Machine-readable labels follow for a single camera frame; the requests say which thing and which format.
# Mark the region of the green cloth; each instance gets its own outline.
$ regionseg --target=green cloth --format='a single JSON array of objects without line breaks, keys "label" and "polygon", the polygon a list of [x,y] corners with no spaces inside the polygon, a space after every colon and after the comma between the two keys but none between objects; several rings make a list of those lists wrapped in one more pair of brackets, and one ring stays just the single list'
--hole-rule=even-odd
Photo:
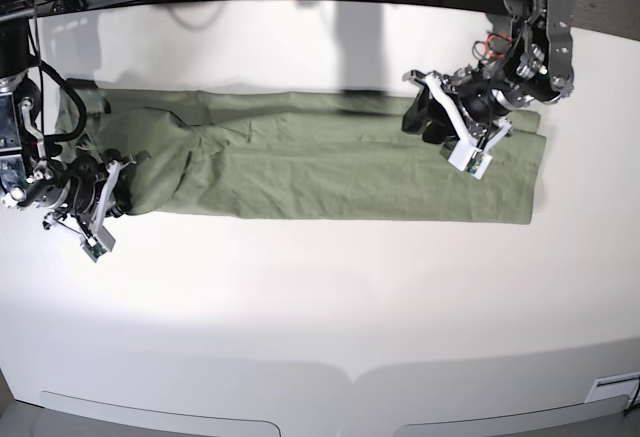
[{"label": "green cloth", "polygon": [[[79,90],[79,149],[137,157],[133,210],[264,219],[531,221],[545,138],[539,115],[511,114],[484,179],[442,146],[401,132],[413,99],[367,93],[222,95]],[[58,130],[76,110],[62,99]],[[67,147],[63,160],[77,150]]]}]

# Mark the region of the red wire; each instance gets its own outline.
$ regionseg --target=red wire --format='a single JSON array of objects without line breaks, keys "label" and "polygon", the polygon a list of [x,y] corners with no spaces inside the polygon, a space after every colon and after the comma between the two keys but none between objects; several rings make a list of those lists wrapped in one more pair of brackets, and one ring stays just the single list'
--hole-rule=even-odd
[{"label": "red wire", "polygon": [[500,53],[494,52],[493,49],[491,48],[491,45],[490,45],[491,41],[496,37],[500,37],[500,38],[506,40],[509,43],[511,43],[511,37],[509,37],[508,35],[505,35],[505,34],[489,34],[487,36],[487,39],[484,41],[485,53],[489,57],[491,57],[492,59],[501,59],[502,57],[504,57],[507,54],[500,54]]}]

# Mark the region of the white table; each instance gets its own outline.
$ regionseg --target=white table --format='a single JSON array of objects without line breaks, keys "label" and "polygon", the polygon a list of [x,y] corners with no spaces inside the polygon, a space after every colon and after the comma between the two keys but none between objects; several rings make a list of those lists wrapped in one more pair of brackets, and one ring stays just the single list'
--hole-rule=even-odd
[{"label": "white table", "polygon": [[[40,31],[63,75],[110,87],[413,96],[404,72],[466,65],[489,29],[454,10],[236,1]],[[640,370],[640,43],[574,38],[576,91],[542,109],[530,226],[156,213],[109,221],[116,250],[96,266],[37,213],[3,210],[0,367],[15,397],[372,437],[578,404],[595,378]]]}]

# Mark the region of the folded garment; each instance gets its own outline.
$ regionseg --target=folded garment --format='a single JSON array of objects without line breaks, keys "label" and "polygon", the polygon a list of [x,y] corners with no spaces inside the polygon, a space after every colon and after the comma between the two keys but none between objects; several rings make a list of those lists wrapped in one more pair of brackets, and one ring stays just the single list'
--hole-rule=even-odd
[{"label": "folded garment", "polygon": [[[223,95],[78,85],[85,135],[63,152],[109,149],[138,160],[132,215],[152,211],[260,219],[531,221],[545,138],[540,116],[510,114],[484,179],[442,146],[402,133],[412,99],[371,93]],[[77,121],[61,99],[58,130]]]}]

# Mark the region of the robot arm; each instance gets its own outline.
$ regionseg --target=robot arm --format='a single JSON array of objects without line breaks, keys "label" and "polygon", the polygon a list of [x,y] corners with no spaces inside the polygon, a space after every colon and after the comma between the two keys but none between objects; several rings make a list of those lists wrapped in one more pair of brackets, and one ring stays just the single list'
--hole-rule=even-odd
[{"label": "robot arm", "polygon": [[[0,0],[0,196],[7,207],[36,206],[50,210],[44,228],[59,228],[76,235],[82,248],[95,261],[113,249],[115,240],[104,228],[107,216],[120,216],[130,209],[121,185],[122,170],[132,158],[105,156],[99,163],[80,156],[70,165],[56,159],[60,144],[80,137],[87,122],[82,99],[40,58],[37,33],[29,18],[33,0]],[[60,86],[77,107],[78,124],[68,134],[45,135],[41,114],[41,89],[27,77],[40,68]],[[75,221],[73,229],[64,221]]]},{"label": "robot arm", "polygon": [[412,71],[421,88],[403,130],[428,143],[456,142],[449,162],[478,180],[489,151],[511,131],[507,116],[536,100],[553,104],[573,90],[573,0],[504,0],[511,15],[504,54],[453,75]]},{"label": "robot arm", "polygon": [[[477,179],[491,162],[490,150],[509,134],[511,111],[534,100],[555,103],[573,88],[573,0],[505,0],[505,5],[512,22],[504,54],[453,75],[412,71],[407,76],[421,91],[403,130],[429,143],[455,142],[449,161]],[[29,28],[34,12],[33,0],[0,0],[0,196],[9,207],[49,209],[44,228],[76,236],[96,261],[115,244],[104,219],[131,208],[122,171],[135,162],[115,153],[104,155],[103,162],[87,155],[69,165],[57,159],[60,144],[83,133],[87,112],[73,88],[40,58],[37,35],[33,38]],[[42,121],[37,123],[41,89],[27,77],[37,67],[77,107],[78,125],[69,134],[45,135]]]}]

